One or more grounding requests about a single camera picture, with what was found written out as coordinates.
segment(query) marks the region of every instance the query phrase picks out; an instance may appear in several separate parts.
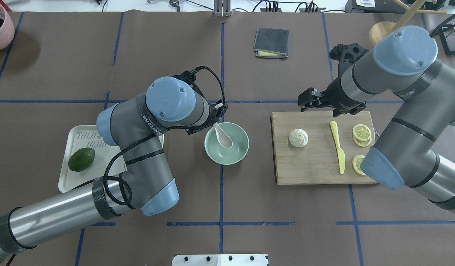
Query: gray towel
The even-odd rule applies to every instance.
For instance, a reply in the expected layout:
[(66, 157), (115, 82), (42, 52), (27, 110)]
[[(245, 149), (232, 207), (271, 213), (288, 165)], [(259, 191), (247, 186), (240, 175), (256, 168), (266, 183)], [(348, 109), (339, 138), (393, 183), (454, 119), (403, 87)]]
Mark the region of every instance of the gray towel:
[[(262, 58), (288, 58), (288, 34), (285, 29), (258, 28), (254, 51), (257, 57)], [(274, 54), (262, 54), (259, 52), (271, 52)]]

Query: pink container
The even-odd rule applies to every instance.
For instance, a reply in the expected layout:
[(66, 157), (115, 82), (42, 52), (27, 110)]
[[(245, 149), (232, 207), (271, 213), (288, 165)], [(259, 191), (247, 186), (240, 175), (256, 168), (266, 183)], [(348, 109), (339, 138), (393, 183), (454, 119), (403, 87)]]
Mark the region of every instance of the pink container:
[(14, 24), (2, 5), (0, 5), (0, 18), (4, 18), (4, 23), (0, 28), (0, 50), (2, 50), (13, 40)]

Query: white spoon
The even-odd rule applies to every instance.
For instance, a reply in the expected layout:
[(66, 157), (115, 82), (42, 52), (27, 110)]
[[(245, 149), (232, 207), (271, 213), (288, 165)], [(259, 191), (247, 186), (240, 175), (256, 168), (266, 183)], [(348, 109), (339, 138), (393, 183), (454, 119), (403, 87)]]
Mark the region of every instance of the white spoon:
[(232, 140), (229, 136), (221, 129), (218, 123), (213, 124), (214, 130), (216, 131), (216, 138), (218, 139), (219, 144), (226, 149), (232, 147)]

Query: wooden cutting board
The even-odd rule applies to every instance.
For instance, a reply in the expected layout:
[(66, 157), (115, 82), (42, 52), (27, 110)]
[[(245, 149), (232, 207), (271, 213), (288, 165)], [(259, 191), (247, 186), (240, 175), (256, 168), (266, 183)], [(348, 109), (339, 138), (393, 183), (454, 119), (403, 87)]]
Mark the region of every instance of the wooden cutting board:
[[(336, 118), (332, 117), (331, 111), (274, 112), (271, 119), (278, 185), (377, 183), (352, 168), (352, 158), (358, 154), (367, 155), (375, 143), (370, 112), (362, 111), (354, 116), (341, 115)], [(342, 175), (339, 173), (336, 147), (329, 128), (332, 120), (338, 124), (339, 142), (346, 154), (346, 168)], [(357, 146), (352, 139), (352, 128), (359, 123), (368, 126), (372, 132), (372, 143), (365, 148)], [(305, 147), (297, 148), (288, 141), (290, 132), (296, 128), (308, 134)]]

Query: yellow knife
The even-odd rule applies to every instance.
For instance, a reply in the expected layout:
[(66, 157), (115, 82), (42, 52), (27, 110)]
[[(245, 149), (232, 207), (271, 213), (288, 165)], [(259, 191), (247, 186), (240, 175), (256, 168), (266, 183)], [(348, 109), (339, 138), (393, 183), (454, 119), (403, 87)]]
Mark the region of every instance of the yellow knife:
[(341, 145), (339, 144), (338, 124), (336, 121), (331, 121), (331, 123), (329, 123), (329, 126), (331, 127), (332, 137), (334, 138), (336, 151), (338, 152), (339, 173), (342, 175), (344, 174), (344, 168), (346, 167), (346, 155), (344, 154), (344, 150), (341, 149)]

